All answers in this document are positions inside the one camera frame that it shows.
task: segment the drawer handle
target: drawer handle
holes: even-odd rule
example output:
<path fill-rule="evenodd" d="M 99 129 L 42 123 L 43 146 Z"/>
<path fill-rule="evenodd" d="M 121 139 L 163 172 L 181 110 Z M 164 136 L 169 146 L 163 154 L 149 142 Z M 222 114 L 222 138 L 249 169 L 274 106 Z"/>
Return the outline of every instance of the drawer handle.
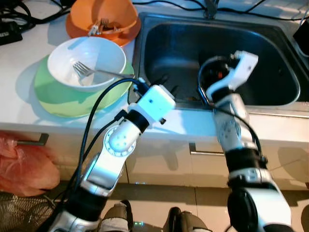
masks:
<path fill-rule="evenodd" d="M 190 155 L 224 156 L 224 152 L 197 151 L 195 143 L 189 143 Z"/>
<path fill-rule="evenodd" d="M 18 145 L 32 145 L 32 146 L 44 146 L 47 143 L 48 134 L 42 133 L 38 141 L 32 140 L 18 140 Z"/>

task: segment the plastic bag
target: plastic bag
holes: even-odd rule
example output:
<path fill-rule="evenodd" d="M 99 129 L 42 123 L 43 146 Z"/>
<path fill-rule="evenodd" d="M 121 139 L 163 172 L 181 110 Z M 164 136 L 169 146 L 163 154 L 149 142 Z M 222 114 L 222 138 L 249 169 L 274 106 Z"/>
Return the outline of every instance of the plastic bag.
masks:
<path fill-rule="evenodd" d="M 0 132 L 0 191 L 35 196 L 56 187 L 60 173 L 46 147 L 17 145 L 20 136 Z"/>

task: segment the silver fork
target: silver fork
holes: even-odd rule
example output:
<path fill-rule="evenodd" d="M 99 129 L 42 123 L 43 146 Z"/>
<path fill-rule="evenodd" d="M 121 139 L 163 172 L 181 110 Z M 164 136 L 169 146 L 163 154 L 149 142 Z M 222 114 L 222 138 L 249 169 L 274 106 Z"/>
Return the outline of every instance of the silver fork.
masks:
<path fill-rule="evenodd" d="M 120 78 L 134 78 L 135 77 L 134 74 L 120 74 L 120 73 L 114 73 L 114 72 L 109 72 L 105 70 L 93 70 L 79 61 L 73 64 L 73 68 L 77 72 L 77 74 L 79 74 L 80 76 L 85 76 L 85 77 L 90 76 L 93 73 L 107 74 L 107 75 L 110 75 L 111 78 L 114 78 L 114 76 L 117 76 Z"/>

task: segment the stainless steel sink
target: stainless steel sink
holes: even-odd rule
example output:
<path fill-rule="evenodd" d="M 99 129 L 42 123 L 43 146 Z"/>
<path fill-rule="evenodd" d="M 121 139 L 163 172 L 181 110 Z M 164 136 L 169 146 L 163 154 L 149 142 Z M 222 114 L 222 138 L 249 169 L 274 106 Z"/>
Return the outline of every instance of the stainless steel sink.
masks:
<path fill-rule="evenodd" d="M 244 50 L 259 56 L 247 83 L 237 89 L 246 105 L 278 106 L 309 101 L 309 71 L 278 27 L 140 14 L 133 66 L 149 83 L 166 78 L 177 108 L 201 108 L 197 72 L 206 59 Z M 136 101 L 131 91 L 129 102 Z"/>

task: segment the white countertop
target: white countertop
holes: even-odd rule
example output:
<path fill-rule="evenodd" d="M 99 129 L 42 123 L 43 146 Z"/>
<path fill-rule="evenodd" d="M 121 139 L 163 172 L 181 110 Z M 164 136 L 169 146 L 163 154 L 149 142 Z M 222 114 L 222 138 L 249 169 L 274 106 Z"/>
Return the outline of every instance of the white countertop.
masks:
<path fill-rule="evenodd" d="M 162 8 L 138 6 L 138 11 L 164 13 Z M 184 12 L 169 9 L 170 15 L 202 16 L 201 12 Z M 33 88 L 33 79 L 40 60 L 50 54 L 62 42 L 70 39 L 65 30 L 63 16 L 50 24 L 37 25 L 23 33 L 23 40 L 0 46 L 0 128 L 1 130 L 37 131 L 49 133 L 81 133 L 87 117 L 61 118 L 46 112 L 39 104 Z M 217 15 L 218 19 L 243 21 L 243 16 L 234 14 Z M 246 16 L 246 21 L 269 24 L 269 20 Z M 285 33 L 293 33 L 297 23 L 283 23 L 271 20 Z M 134 41 L 124 47 L 128 60 L 132 60 Z M 112 120 L 121 108 L 127 107 L 127 94 L 112 106 L 96 114 L 93 129 L 96 131 Z M 215 136 L 212 112 L 173 110 L 159 123 L 146 130 L 146 137 L 167 139 L 204 140 Z M 309 142 L 309 120 L 283 116 L 251 115 L 250 123 L 262 140 Z"/>

